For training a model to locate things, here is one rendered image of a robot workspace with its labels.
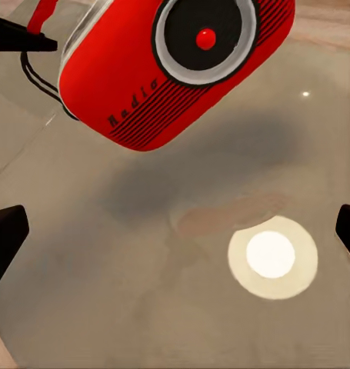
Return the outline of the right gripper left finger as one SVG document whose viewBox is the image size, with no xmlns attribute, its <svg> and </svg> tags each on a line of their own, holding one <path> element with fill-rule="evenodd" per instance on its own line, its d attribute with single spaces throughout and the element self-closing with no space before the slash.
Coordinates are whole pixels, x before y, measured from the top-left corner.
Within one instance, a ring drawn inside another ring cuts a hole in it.
<svg viewBox="0 0 350 369">
<path fill-rule="evenodd" d="M 21 204 L 0 210 L 0 280 L 28 234 L 27 214 Z"/>
</svg>

